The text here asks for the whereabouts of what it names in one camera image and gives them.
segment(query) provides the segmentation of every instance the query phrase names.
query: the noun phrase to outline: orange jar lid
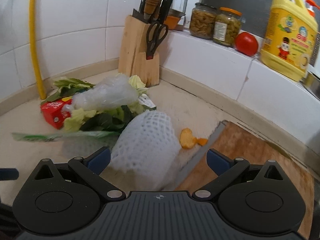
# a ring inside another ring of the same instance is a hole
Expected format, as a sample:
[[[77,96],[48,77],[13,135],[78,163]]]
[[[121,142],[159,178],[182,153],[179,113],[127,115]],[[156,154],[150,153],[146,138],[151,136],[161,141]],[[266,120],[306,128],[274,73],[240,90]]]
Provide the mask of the orange jar lid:
[[[238,11],[236,11],[236,10],[233,10],[233,9],[230,9],[230,8],[227,8],[227,7],[220,7],[220,10],[221,10],[221,11],[226,11],[226,12],[232,12],[232,13],[234,13],[234,14],[236,14],[236,15],[239,15],[239,16],[242,15],[241,12],[238,12]]]

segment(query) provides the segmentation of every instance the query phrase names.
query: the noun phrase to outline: detergent bottle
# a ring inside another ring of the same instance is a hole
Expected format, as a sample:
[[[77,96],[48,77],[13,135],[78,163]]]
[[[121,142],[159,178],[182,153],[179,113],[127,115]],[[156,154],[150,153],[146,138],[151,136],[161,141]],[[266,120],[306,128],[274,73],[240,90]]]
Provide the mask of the detergent bottle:
[[[315,44],[318,24],[313,0],[272,0],[261,60],[269,68],[299,81],[306,68]]]

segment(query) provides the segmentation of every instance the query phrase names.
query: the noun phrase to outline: red tomato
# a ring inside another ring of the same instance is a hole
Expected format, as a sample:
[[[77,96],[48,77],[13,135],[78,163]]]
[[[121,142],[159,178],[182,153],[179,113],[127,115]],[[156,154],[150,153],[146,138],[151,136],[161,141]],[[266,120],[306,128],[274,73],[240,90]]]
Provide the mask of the red tomato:
[[[236,49],[248,56],[253,56],[258,51],[258,42],[250,33],[240,33],[235,39]]]

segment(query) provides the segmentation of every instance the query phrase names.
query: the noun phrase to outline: triangular cutout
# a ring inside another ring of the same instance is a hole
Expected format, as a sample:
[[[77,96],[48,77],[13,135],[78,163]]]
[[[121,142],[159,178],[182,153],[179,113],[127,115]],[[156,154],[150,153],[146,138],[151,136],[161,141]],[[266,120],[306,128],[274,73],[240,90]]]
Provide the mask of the triangular cutout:
[[[282,176],[280,175],[279,171],[277,170],[276,166],[274,166],[274,165],[269,166],[264,177],[267,179],[283,180]]]
[[[36,180],[50,179],[50,178],[53,178],[53,175],[48,165],[43,165],[35,177]]]

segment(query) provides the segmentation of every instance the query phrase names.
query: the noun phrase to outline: red box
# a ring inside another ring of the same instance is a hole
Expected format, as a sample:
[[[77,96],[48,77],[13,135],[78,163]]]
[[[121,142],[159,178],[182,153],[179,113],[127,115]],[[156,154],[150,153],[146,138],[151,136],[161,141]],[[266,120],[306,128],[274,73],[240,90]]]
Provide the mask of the red box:
[[[70,117],[69,112],[61,111],[64,105],[71,105],[72,99],[66,101],[67,98],[59,99],[54,102],[46,102],[40,106],[44,119],[54,128],[60,129],[66,118]]]

